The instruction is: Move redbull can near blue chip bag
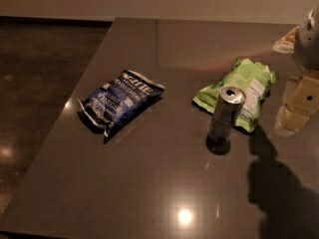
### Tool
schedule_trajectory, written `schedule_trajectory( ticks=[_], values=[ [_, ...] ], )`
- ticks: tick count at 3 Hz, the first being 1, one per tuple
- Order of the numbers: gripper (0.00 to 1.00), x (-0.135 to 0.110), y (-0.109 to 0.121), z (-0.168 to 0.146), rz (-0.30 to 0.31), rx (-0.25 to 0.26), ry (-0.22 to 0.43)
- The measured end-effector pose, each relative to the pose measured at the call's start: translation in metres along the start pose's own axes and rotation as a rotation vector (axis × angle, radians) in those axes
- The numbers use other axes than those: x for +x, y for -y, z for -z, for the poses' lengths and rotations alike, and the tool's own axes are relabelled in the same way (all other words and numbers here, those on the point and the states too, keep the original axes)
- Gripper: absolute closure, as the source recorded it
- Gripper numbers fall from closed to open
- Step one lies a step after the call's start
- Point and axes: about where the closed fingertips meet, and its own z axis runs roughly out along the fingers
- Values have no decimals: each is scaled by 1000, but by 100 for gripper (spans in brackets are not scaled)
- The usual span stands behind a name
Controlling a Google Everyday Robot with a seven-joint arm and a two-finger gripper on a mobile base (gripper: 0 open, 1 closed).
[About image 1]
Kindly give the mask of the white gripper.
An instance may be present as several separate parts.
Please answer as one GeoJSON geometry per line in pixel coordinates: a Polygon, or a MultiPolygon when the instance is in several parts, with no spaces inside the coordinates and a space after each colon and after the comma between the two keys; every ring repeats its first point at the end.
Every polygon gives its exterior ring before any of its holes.
{"type": "Polygon", "coordinates": [[[319,7],[314,7],[301,24],[275,42],[272,50],[293,54],[302,67],[315,70],[290,77],[282,96],[275,131],[290,136],[298,132],[319,110],[319,7]]]}

